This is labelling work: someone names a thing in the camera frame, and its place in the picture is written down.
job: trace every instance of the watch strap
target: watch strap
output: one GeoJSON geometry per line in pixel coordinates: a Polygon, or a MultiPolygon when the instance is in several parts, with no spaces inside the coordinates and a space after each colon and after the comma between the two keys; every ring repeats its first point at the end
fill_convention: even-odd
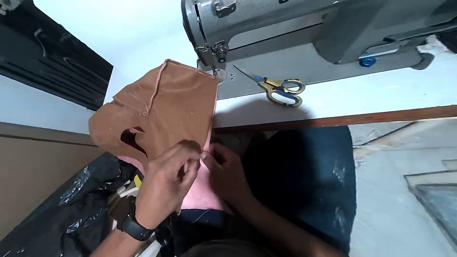
{"type": "Polygon", "coordinates": [[[129,196],[127,201],[129,203],[129,213],[123,220],[123,222],[119,222],[117,224],[117,229],[122,232],[129,234],[131,237],[138,241],[146,241],[148,240],[154,230],[147,229],[141,226],[135,219],[135,197],[129,196]]]}
{"type": "Polygon", "coordinates": [[[136,220],[133,220],[130,215],[128,215],[121,226],[118,226],[120,231],[129,234],[131,237],[138,241],[146,241],[148,240],[154,230],[149,230],[140,224],[136,220]]]}

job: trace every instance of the dark blue fabric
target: dark blue fabric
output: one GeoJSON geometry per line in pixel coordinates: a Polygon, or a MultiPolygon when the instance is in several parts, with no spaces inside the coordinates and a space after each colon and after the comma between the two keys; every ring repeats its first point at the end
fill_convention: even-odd
{"type": "MultiPolygon", "coordinates": [[[[349,253],[356,214],[356,177],[347,126],[281,131],[252,144],[242,158],[254,196],[298,227],[349,253]]],[[[241,216],[185,209],[156,230],[162,257],[180,256],[215,239],[267,246],[241,216]]]]}
{"type": "Polygon", "coordinates": [[[243,157],[254,196],[276,213],[349,252],[356,176],[347,126],[281,131],[243,157]]]}

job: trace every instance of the sewing machine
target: sewing machine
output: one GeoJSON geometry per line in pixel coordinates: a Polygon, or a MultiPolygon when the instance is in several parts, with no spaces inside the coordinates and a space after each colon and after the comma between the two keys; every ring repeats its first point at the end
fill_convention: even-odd
{"type": "Polygon", "coordinates": [[[457,28],[457,0],[182,0],[200,69],[219,79],[218,99],[263,92],[234,64],[306,84],[411,67],[417,46],[457,28]]]}

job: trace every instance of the scissor blade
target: scissor blade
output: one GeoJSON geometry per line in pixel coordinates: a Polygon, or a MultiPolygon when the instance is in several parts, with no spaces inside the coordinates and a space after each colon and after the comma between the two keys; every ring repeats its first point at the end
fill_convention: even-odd
{"type": "Polygon", "coordinates": [[[233,65],[233,67],[235,67],[237,70],[241,71],[244,75],[248,76],[249,78],[251,78],[253,81],[255,81],[257,84],[260,84],[260,83],[264,83],[265,82],[265,78],[263,77],[260,77],[258,75],[255,75],[255,74],[249,74],[249,73],[246,73],[244,71],[242,71],[240,68],[236,67],[235,65],[233,65]]]}

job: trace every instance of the white table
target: white table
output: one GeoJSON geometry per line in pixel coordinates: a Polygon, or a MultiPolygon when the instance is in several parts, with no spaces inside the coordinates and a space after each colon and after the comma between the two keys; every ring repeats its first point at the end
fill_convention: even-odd
{"type": "MultiPolygon", "coordinates": [[[[196,66],[180,0],[34,2],[114,66],[105,103],[165,59],[196,66]]],[[[300,95],[303,105],[295,109],[271,103],[265,93],[218,100],[215,127],[457,105],[457,55],[438,42],[422,50],[436,55],[425,70],[406,68],[309,85],[300,95]]]]}

